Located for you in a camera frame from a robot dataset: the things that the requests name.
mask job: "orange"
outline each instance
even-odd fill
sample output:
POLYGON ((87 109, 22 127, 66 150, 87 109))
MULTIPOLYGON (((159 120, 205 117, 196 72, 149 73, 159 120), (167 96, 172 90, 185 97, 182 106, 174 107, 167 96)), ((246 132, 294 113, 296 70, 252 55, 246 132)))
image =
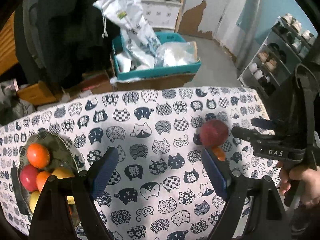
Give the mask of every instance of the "orange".
POLYGON ((45 184, 45 182, 47 181, 47 178, 50 176, 50 172, 48 171, 41 171, 38 175, 37 175, 37 188, 39 190, 39 192, 42 191, 43 186, 45 184))
POLYGON ((224 153, 224 151, 221 148, 212 147, 211 150, 214 153, 214 155, 216 155, 216 157, 218 158, 219 161, 224 162, 224 160, 226 159, 226 154, 224 153))
POLYGON ((32 166, 43 169, 50 162, 48 150, 38 143, 32 143, 27 149, 27 158, 32 166))

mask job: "table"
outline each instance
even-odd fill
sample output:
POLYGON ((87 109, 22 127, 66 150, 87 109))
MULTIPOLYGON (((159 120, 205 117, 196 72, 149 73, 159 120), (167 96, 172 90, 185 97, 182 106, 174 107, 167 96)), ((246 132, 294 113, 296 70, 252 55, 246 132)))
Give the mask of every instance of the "table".
MULTIPOLYGON (((33 113, 0 128, 0 200, 5 217, 28 234, 31 216, 19 214, 8 173, 18 165, 19 149, 28 137, 44 128, 64 139, 79 170, 88 170, 108 146, 119 150, 119 163, 95 201, 115 239, 207 236, 225 203, 201 164, 199 128, 217 118, 230 129, 235 125, 253 129, 253 117, 268 118, 255 90, 222 87, 106 93, 33 113)), ((253 156, 248 142, 229 133, 221 147, 231 170, 259 179, 268 174, 276 185, 280 182, 276 163, 253 156)), ((243 219, 249 210, 246 199, 243 219)), ((81 224, 76 232, 85 238, 81 224)))

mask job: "plastic bag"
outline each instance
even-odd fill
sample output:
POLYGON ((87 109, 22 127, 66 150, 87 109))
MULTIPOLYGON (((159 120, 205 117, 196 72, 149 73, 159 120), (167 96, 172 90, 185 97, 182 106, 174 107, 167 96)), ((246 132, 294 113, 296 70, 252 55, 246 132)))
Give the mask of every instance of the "plastic bag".
POLYGON ((132 63, 153 68, 160 41, 143 16, 141 0, 98 0, 93 6, 120 27, 122 47, 132 63))
POLYGON ((156 51, 155 67, 189 65, 197 59, 196 42, 166 42, 156 51))
POLYGON ((131 70, 131 60, 127 57, 126 53, 123 51, 116 55, 118 61, 119 69, 121 72, 129 72, 131 70))

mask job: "blue wall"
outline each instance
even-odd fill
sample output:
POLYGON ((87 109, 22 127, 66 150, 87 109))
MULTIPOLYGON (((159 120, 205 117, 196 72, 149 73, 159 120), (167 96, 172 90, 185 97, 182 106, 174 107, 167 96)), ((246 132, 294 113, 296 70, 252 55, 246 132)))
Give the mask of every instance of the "blue wall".
MULTIPOLYGON (((244 9, 237 21, 237 25, 247 31, 249 23, 246 20, 248 13, 251 13, 252 0, 247 0, 244 9)), ((261 16, 257 26, 255 40, 262 44, 267 37, 271 27, 274 25, 278 16, 290 13, 302 24, 302 29, 308 29, 311 33, 317 36, 317 32, 309 21, 306 14, 295 2, 295 0, 262 0, 261 16)))

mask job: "clothing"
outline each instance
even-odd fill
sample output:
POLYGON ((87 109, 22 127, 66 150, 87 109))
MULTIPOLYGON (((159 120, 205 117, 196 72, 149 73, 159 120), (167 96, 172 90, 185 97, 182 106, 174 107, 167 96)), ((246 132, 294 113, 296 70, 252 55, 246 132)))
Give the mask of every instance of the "clothing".
POLYGON ((0 126, 35 112, 34 106, 15 97, 10 88, 0 85, 0 126))
POLYGON ((110 35, 102 38, 101 12, 97 0, 38 0, 36 26, 51 82, 69 87, 82 80, 86 70, 109 64, 111 41, 118 27, 107 22, 110 35))

